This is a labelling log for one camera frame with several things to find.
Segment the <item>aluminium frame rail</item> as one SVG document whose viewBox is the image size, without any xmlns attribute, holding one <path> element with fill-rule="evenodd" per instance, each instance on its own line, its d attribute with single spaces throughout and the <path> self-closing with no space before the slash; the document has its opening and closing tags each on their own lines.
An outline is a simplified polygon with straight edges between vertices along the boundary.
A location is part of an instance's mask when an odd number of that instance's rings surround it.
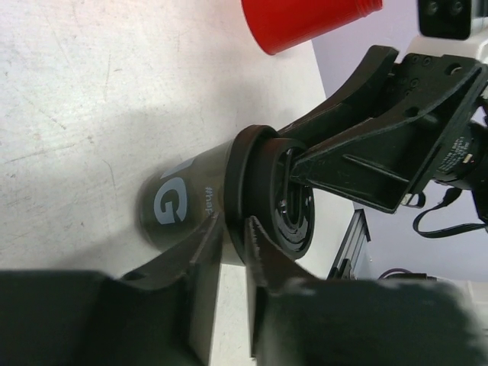
<svg viewBox="0 0 488 366">
<path fill-rule="evenodd" d="M 371 236 L 363 209 L 355 210 L 343 237 L 328 279 L 371 279 Z"/>
</svg>

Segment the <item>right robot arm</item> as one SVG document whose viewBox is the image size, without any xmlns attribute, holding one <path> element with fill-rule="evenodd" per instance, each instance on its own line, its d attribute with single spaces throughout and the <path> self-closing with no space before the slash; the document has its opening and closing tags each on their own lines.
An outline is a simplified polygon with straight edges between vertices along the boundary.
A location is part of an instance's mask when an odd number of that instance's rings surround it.
<svg viewBox="0 0 488 366">
<path fill-rule="evenodd" d="M 472 194 L 477 223 L 425 231 L 444 238 L 487 227 L 487 3 L 420 1 L 420 35 L 398 58 L 374 45 L 345 83 L 281 130 L 304 150 L 287 154 L 284 180 L 385 213 L 423 208 L 424 188 L 447 191 L 440 207 Z"/>
</svg>

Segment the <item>black cup lid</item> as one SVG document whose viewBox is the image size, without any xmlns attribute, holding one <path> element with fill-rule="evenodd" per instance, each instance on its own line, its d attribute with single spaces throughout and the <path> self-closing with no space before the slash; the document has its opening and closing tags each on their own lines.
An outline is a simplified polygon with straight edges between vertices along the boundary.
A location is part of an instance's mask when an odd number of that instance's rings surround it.
<svg viewBox="0 0 488 366">
<path fill-rule="evenodd" d="M 223 181 L 225 264 L 245 264 L 244 223 L 251 216 L 285 254 L 305 256 L 314 230 L 313 191 L 289 178 L 292 158 L 305 149 L 263 125 L 245 128 L 232 141 Z"/>
</svg>

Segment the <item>red cylindrical cup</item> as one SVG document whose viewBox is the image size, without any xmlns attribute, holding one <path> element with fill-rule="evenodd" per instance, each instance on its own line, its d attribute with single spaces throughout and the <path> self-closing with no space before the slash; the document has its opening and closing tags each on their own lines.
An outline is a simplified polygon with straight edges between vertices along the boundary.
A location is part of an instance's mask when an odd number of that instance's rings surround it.
<svg viewBox="0 0 488 366">
<path fill-rule="evenodd" d="M 381 0 L 244 0 L 249 30 L 275 55 L 379 11 Z"/>
</svg>

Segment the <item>dark coffee cup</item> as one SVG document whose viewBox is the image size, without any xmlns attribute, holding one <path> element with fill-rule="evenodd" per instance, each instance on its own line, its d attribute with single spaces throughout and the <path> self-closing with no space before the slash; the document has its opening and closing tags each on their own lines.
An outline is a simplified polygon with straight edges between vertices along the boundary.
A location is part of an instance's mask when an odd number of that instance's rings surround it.
<svg viewBox="0 0 488 366">
<path fill-rule="evenodd" d="M 149 244 L 164 252 L 218 213 L 224 218 L 223 263 L 242 266 L 250 151 L 243 139 L 235 138 L 150 177 L 137 203 L 140 230 Z"/>
</svg>

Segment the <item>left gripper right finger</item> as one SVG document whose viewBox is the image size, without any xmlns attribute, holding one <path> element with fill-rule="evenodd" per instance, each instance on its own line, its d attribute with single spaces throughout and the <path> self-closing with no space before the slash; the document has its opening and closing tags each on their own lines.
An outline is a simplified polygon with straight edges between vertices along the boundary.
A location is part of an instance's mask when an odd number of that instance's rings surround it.
<svg viewBox="0 0 488 366">
<path fill-rule="evenodd" d="M 285 254 L 251 216 L 245 223 L 249 338 L 253 358 L 305 358 L 316 348 L 326 281 Z"/>
</svg>

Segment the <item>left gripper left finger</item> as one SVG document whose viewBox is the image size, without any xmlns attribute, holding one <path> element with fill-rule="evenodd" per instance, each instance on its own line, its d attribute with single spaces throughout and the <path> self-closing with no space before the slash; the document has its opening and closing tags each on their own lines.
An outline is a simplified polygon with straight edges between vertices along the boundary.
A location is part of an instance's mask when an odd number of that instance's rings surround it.
<svg viewBox="0 0 488 366">
<path fill-rule="evenodd" d="M 121 281 L 152 308 L 146 330 L 158 331 L 170 365 L 208 365 L 223 246 L 223 216 L 213 213 L 181 242 Z"/>
</svg>

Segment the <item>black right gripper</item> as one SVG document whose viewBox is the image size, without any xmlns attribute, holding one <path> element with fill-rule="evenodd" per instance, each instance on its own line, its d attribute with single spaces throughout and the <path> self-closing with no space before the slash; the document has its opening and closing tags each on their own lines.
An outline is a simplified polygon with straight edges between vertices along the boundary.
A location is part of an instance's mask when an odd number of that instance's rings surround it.
<svg viewBox="0 0 488 366">
<path fill-rule="evenodd" d="M 390 87 L 407 101 L 392 119 L 369 116 L 399 51 L 374 45 L 323 103 L 278 131 L 306 151 L 292 181 L 383 212 L 421 196 L 429 181 L 469 191 L 487 212 L 487 128 L 471 120 L 485 108 L 487 66 L 461 56 L 407 55 Z"/>
</svg>

